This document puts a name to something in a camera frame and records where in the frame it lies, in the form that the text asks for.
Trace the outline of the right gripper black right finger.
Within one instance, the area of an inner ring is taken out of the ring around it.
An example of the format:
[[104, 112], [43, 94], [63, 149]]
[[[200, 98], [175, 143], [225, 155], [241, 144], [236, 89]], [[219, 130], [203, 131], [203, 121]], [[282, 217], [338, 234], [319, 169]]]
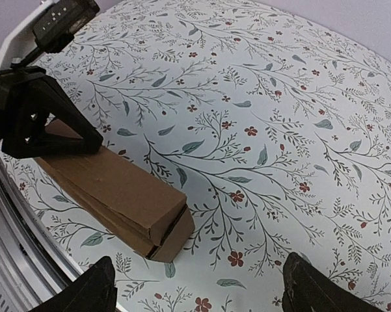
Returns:
[[291, 252], [282, 270], [283, 311], [379, 311], [380, 309], [347, 292]]

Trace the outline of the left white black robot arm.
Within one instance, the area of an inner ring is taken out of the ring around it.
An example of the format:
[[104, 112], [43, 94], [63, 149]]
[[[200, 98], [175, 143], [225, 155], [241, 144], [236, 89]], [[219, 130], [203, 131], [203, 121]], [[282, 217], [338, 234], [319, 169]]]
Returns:
[[96, 17], [95, 1], [43, 1], [0, 48], [0, 143], [17, 159], [94, 154], [103, 137], [46, 70], [43, 54], [61, 52]]

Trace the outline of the brown cardboard box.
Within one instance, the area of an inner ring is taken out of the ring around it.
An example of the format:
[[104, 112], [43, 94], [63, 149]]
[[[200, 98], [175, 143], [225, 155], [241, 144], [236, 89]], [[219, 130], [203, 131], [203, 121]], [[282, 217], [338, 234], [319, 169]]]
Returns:
[[103, 134], [93, 155], [43, 156], [36, 163], [103, 227], [144, 258], [169, 263], [195, 224], [187, 196], [131, 160], [142, 151], [133, 139], [121, 146]]

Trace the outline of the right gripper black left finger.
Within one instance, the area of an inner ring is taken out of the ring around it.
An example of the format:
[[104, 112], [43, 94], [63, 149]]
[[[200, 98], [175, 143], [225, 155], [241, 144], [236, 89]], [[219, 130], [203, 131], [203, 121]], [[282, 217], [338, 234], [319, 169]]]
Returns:
[[112, 312], [116, 311], [117, 291], [113, 262], [104, 256], [70, 286], [31, 312]]

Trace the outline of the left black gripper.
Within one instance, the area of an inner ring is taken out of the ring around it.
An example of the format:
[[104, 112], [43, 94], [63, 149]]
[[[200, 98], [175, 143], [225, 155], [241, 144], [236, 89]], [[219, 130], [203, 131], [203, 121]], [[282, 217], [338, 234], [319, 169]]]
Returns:
[[0, 71], [0, 140], [2, 152], [25, 159], [94, 154], [103, 138], [58, 82], [33, 66]]

